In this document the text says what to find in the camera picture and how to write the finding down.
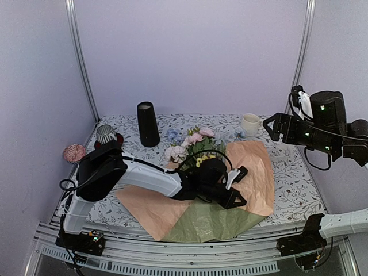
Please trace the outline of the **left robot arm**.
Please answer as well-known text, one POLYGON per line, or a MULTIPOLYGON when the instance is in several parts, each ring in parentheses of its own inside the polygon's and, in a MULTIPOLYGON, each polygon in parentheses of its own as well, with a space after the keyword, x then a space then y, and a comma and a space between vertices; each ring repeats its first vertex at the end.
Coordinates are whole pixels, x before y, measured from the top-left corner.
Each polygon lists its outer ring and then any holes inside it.
POLYGON ((248 170, 234 169, 225 154, 220 156, 204 160, 198 167, 184 169, 180 164, 168 169, 124 153, 115 142, 100 146, 81 159, 76 180, 59 182, 69 196, 60 222, 63 240, 74 250, 85 245, 82 227, 87 215, 118 183, 155 191, 178 201, 201 197, 224 209, 246 205, 246 199, 232 185, 241 181, 248 170))

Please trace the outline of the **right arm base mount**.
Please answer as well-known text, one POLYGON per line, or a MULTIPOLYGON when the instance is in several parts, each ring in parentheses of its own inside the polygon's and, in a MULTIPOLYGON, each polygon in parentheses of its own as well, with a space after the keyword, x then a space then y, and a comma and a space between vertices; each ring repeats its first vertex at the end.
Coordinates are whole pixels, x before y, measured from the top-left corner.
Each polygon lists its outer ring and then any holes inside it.
POLYGON ((313 214, 307 219, 300 234, 277 240, 276 248, 281 256, 291 256, 316 250, 313 254, 294 258, 296 265, 303 271, 315 270, 321 267, 331 256, 333 238, 331 238, 329 253, 325 255, 327 240, 319 232, 323 217, 325 217, 324 214, 313 214))

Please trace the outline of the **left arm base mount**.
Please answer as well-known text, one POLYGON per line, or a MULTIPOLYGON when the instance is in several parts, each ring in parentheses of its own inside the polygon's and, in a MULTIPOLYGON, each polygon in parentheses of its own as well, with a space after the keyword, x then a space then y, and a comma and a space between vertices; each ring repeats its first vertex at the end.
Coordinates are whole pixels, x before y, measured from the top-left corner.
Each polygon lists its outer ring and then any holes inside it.
POLYGON ((66 248, 94 256, 102 256, 105 248, 105 238, 102 232, 93 230, 91 232, 81 232, 80 234, 66 233, 61 229, 55 244, 58 247, 66 248))

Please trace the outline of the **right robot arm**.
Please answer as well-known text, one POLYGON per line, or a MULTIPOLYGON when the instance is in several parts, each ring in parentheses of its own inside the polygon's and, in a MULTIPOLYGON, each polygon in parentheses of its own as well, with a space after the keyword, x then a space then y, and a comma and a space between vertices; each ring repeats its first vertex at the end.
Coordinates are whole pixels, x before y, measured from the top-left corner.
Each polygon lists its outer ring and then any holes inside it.
POLYGON ((357 188, 367 182, 367 121, 347 121, 343 94, 339 91, 319 91, 312 95, 301 86, 292 88, 289 94, 291 113, 276 113, 263 122, 263 127, 274 141, 298 145, 304 148, 304 155, 319 151, 327 156, 327 166, 320 168, 313 164, 314 158, 305 157, 310 168, 325 171, 328 182, 322 188, 323 196, 338 214, 317 214, 307 219, 303 234, 297 245, 309 251, 319 240, 340 235, 367 232, 367 206, 361 202, 352 208, 337 207, 337 200, 327 195, 332 184, 337 191, 353 189, 346 196, 352 199, 357 188))

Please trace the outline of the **green paper flower bouquet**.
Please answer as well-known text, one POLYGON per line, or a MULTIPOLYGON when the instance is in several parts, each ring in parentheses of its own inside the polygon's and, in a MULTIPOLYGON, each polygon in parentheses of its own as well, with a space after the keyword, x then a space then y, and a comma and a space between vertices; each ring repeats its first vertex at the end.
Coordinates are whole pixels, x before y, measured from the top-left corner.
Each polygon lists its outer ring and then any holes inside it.
POLYGON ((164 152, 165 158, 177 166, 184 163, 181 167, 183 170, 199 167, 207 159, 224 159, 217 151, 225 153, 225 142, 222 138, 215 137, 214 132, 208 127, 195 126, 189 128, 187 133, 169 128, 166 135, 170 146, 164 152))

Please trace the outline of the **green wrapping paper sheet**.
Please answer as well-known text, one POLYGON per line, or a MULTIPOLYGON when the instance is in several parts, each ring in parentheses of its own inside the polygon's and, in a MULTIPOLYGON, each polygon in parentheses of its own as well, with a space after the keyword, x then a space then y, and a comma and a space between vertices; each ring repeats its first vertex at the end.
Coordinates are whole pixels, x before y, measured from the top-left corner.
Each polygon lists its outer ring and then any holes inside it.
POLYGON ((224 209, 217 203, 195 201, 181 215, 163 242, 206 243, 222 241, 258 225, 265 216, 241 208, 224 209))

